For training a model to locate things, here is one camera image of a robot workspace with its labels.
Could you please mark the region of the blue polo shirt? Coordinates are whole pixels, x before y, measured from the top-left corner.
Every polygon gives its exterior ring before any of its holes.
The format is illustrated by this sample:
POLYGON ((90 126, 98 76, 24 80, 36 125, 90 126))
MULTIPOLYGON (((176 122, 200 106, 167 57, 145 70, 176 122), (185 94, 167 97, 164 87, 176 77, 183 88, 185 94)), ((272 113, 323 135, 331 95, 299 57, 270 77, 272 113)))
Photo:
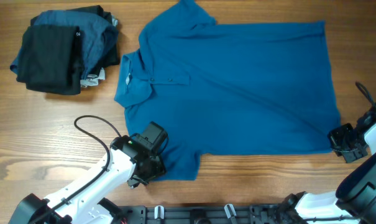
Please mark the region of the blue polo shirt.
POLYGON ((131 134, 168 133, 167 180, 194 180, 203 154, 327 153, 341 123, 324 22, 218 24, 194 1, 144 27, 114 99, 131 134))

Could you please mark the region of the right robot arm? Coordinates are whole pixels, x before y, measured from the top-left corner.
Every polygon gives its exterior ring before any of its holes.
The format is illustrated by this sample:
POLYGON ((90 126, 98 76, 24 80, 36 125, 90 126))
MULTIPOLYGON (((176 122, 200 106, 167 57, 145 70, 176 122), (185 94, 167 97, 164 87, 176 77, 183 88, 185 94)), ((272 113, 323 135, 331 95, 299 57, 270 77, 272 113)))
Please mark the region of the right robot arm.
POLYGON ((347 123, 328 134, 345 161, 370 149, 371 156, 334 192, 289 195, 274 214, 279 223, 376 223, 376 103, 355 127, 347 123))

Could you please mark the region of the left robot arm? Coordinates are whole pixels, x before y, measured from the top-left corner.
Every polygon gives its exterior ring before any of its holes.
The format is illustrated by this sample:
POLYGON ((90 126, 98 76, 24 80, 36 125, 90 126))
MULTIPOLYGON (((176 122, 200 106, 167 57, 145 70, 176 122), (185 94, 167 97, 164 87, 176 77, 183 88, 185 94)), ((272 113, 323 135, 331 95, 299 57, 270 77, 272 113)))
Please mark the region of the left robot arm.
POLYGON ((17 205, 11 223, 125 223, 121 209, 106 196, 127 184, 134 189, 166 173, 161 153, 169 138, 151 122, 142 134, 118 136, 105 155, 80 178, 57 192, 38 198, 29 194, 17 205))

